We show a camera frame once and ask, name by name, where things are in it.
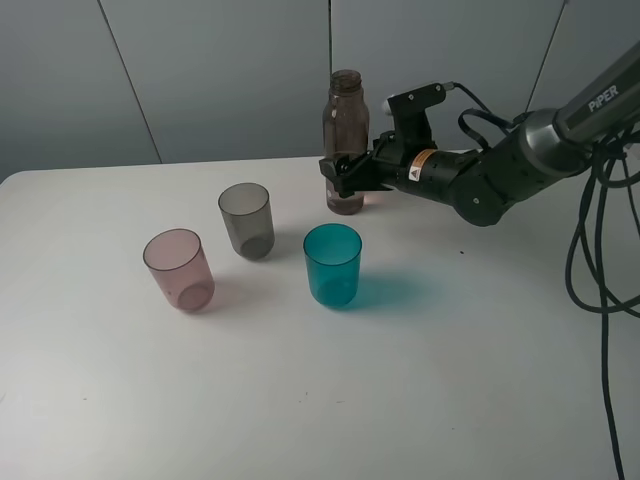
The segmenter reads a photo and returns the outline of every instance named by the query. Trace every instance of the gray cup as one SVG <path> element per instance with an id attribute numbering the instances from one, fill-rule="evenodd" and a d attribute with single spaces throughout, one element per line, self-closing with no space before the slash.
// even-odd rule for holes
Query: gray cup
<path id="1" fill-rule="evenodd" d="M 231 245 L 247 260 L 260 260 L 273 248 L 275 235 L 269 192 L 257 183 L 239 183 L 218 199 Z"/>

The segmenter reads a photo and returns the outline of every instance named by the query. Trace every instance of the warning label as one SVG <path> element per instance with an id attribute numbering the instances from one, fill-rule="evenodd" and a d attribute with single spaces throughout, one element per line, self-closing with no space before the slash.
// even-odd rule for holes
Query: warning label
<path id="1" fill-rule="evenodd" d="M 413 159 L 413 162 L 411 162 L 411 166 L 409 167 L 409 180 L 413 182 L 420 181 L 420 173 L 422 172 L 422 167 L 427 162 L 431 154 L 435 151 L 436 150 L 427 148 L 416 155 L 416 158 Z"/>

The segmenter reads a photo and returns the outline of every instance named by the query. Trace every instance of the transparent cup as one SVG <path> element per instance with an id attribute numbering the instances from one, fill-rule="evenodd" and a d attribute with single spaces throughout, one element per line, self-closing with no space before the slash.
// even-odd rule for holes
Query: transparent cup
<path id="1" fill-rule="evenodd" d="M 194 312 L 211 301 L 215 283 L 195 232 L 162 232 L 147 244 L 142 258 L 173 307 Z"/>
<path id="2" fill-rule="evenodd" d="M 218 199 L 231 246 L 247 260 L 260 260 L 273 248 L 275 235 L 269 192 L 257 183 L 239 183 Z"/>
<path id="3" fill-rule="evenodd" d="M 358 291 L 362 239 L 338 223 L 320 225 L 304 239 L 311 295 L 327 307 L 349 303 Z"/>

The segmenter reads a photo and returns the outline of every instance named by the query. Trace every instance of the cup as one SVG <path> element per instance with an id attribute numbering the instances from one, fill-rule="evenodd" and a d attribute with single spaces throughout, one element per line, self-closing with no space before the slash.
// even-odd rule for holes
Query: cup
<path id="1" fill-rule="evenodd" d="M 184 228 L 167 230 L 151 239 L 142 258 L 175 308 L 194 312 L 211 301 L 215 283 L 195 232 Z"/>
<path id="2" fill-rule="evenodd" d="M 239 183 L 222 192 L 218 206 L 238 255 L 259 260 L 271 251 L 275 235 L 266 188 L 257 183 Z"/>
<path id="3" fill-rule="evenodd" d="M 353 300 L 360 276 L 360 235 L 346 225 L 320 225 L 307 234 L 303 248 L 313 298 L 327 307 Z"/>

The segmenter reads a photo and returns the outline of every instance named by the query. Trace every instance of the blue cup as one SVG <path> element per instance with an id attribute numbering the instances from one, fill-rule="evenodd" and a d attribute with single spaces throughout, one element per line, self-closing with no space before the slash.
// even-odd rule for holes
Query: blue cup
<path id="1" fill-rule="evenodd" d="M 358 291 L 362 239 L 346 225 L 329 223 L 304 239 L 311 295 L 327 307 L 346 305 Z"/>

